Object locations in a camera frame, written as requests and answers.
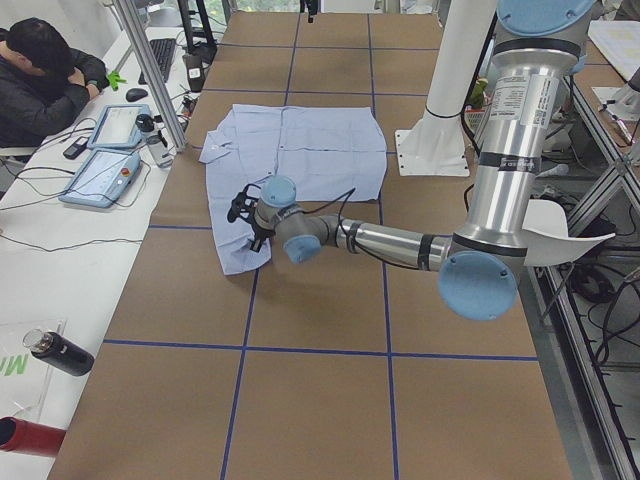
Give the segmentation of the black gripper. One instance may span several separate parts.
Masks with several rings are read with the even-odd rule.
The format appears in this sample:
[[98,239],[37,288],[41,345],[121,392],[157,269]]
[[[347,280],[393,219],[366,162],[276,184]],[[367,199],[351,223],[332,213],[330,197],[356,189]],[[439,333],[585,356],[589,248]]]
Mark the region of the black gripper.
[[275,230],[263,227],[258,223],[252,224],[254,239],[250,242],[250,250],[254,252],[267,252],[270,250],[270,240],[275,236]]

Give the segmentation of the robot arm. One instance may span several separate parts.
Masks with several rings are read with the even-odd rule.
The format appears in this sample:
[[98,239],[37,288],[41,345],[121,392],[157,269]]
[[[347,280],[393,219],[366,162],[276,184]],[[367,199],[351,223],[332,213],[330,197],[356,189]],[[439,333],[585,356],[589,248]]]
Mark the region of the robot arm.
[[[521,271],[579,259],[597,238],[574,238],[562,209],[531,199],[561,80],[579,63],[589,29],[588,1],[455,1],[448,10],[423,117],[396,134],[404,176],[472,174],[465,222],[448,236],[314,216],[297,204],[295,186],[269,178],[249,205],[259,251],[278,239],[304,262],[326,245],[404,268],[434,271],[456,314],[493,320],[515,302]],[[485,49],[497,74],[485,113],[477,166],[464,153],[464,103]]]

